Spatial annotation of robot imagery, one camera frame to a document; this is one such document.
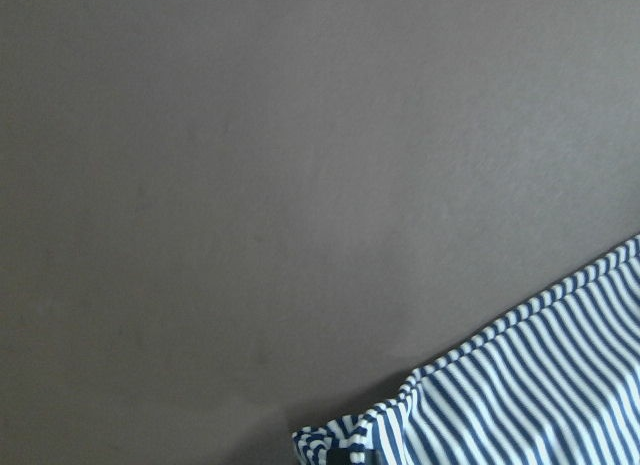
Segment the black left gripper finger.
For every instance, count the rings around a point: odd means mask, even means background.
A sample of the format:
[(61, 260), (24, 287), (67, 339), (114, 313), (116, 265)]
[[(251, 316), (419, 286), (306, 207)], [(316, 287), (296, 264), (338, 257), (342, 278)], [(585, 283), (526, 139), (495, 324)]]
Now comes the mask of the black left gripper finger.
[(327, 465), (382, 465), (383, 458), (378, 450), (352, 452), (347, 449), (330, 449)]

